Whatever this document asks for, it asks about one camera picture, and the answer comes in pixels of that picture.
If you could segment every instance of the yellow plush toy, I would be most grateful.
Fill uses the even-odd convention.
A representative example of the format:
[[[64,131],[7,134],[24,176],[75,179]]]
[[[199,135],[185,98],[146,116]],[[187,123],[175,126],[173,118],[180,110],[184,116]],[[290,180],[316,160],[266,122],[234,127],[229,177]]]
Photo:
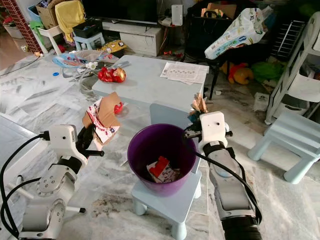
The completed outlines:
[[[220,67],[220,70],[227,74],[227,62],[225,62],[222,67]],[[240,63],[239,65],[234,65],[232,62],[230,62],[230,70],[229,70],[229,76],[228,80],[229,83],[234,84],[237,82],[238,84],[247,85],[249,83],[249,80],[254,79],[254,73],[250,68],[248,68],[247,63]]]

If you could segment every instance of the brick wall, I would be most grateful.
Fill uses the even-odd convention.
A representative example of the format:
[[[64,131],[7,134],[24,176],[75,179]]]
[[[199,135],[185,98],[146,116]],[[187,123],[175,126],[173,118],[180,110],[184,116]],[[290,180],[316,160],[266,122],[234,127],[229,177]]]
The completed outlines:
[[[23,35],[29,51],[30,52],[41,52],[41,48],[32,33],[31,29],[28,27],[28,24],[21,13],[17,3],[15,0],[0,0],[0,3],[2,2],[2,5],[6,7],[8,12],[10,13],[11,17],[13,18],[16,26],[20,30],[21,34]]]

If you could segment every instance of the yellow cloth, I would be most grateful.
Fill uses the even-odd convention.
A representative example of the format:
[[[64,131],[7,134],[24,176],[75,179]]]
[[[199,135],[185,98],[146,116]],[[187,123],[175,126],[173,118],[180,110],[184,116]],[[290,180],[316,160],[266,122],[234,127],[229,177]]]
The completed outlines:
[[[63,1],[55,5],[55,15],[59,27],[65,33],[68,42],[73,42],[71,37],[73,27],[85,22],[85,10],[81,1]]]

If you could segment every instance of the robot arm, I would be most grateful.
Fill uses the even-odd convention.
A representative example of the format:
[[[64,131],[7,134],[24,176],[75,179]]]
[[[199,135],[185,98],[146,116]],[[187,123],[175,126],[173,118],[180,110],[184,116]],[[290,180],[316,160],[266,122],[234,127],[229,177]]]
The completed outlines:
[[[236,161],[226,135],[232,136],[220,111],[201,114],[200,122],[185,131],[186,138],[200,137],[199,149],[211,160],[227,167],[246,181],[244,168]],[[209,164],[209,178],[226,240],[261,240],[258,224],[261,213],[252,191],[221,167]]]
[[[56,239],[63,226],[67,204],[75,192],[80,168],[87,165],[89,156],[103,156],[103,151],[87,150],[96,126],[83,128],[76,135],[72,125],[50,128],[49,136],[58,162],[50,166],[36,185],[36,196],[23,215],[19,239]]]

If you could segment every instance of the black cable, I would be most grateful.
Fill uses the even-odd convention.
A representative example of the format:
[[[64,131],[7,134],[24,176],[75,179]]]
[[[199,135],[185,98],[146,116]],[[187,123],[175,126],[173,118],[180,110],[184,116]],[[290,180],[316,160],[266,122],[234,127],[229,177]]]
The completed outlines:
[[[215,160],[212,160],[211,158],[207,157],[207,156],[204,156],[202,154],[200,154],[199,152],[193,150],[187,143],[186,143],[186,138],[183,136],[182,137],[182,141],[184,142],[184,144],[187,146],[187,149],[189,151],[191,151],[194,155],[196,155],[197,157],[203,159],[203,160],[206,160],[207,162],[213,164],[213,165],[216,165],[220,168],[222,168],[223,170],[227,171],[228,173],[230,173],[232,176],[234,176],[240,183],[243,184],[244,188],[245,188],[245,191],[247,192],[248,194],[248,197],[250,198],[252,204],[254,205],[254,208],[255,208],[255,216],[256,216],[256,221],[257,221],[257,224],[259,225],[262,221],[262,214],[261,214],[261,211],[260,211],[260,208],[258,206],[258,203],[257,203],[257,200],[256,200],[256,197],[255,197],[255,194],[254,192],[252,191],[252,189],[250,188],[250,186],[238,175],[236,174],[234,171],[232,171],[231,169],[229,169],[228,167],[222,165],[221,163],[215,161]]]
[[[21,149],[23,149],[26,145],[28,145],[29,143],[31,143],[33,140],[39,139],[39,138],[43,138],[45,135],[44,134],[39,134],[37,136],[34,136],[33,138],[27,140],[24,144],[22,144],[9,158],[8,160],[3,164],[1,171],[0,171],[0,192],[1,192],[1,197],[2,197],[2,208],[4,208],[7,218],[10,222],[10,226],[6,225],[5,222],[3,222],[3,225],[5,226],[5,228],[13,235],[13,236],[18,236],[19,235],[19,231],[17,229],[17,226],[14,222],[14,219],[11,215],[9,206],[8,206],[8,202],[7,202],[7,198],[6,198],[6,192],[5,192],[5,184],[4,184],[4,174],[5,174],[5,169],[8,166],[8,164],[11,162],[11,160],[15,157],[15,155],[17,155],[17,153],[19,151],[21,151]]]
[[[13,70],[13,71],[10,71],[10,72],[7,72],[7,73],[4,73],[4,74],[0,75],[0,77],[2,77],[2,76],[4,76],[4,75],[7,75],[7,74],[10,74],[10,73],[13,73],[13,72],[15,72],[15,71],[18,71],[18,70],[20,70],[20,69],[23,69],[23,68],[25,68],[25,67],[29,66],[30,64],[33,64],[33,63],[34,63],[35,61],[37,61],[38,59],[39,59],[39,56],[38,56],[34,61],[29,62],[27,65],[22,66],[22,67],[20,67],[20,68],[18,68],[18,69],[16,69],[16,70]]]
[[[41,177],[35,178],[35,179],[31,179],[28,181],[24,181],[23,183],[19,184],[18,186],[14,187],[9,194],[6,196],[6,201],[9,200],[9,198],[11,197],[12,194],[14,194],[14,192],[16,190],[18,190],[19,188],[23,187],[24,185],[36,182],[38,180],[40,180]],[[1,221],[3,222],[3,225],[5,226],[5,228],[16,238],[19,237],[19,234],[16,236],[15,233],[12,231],[12,229],[8,229],[6,226],[9,226],[9,224],[7,223],[7,220],[5,219],[5,208],[4,205],[1,206],[1,210],[0,210],[0,215],[1,215]]]

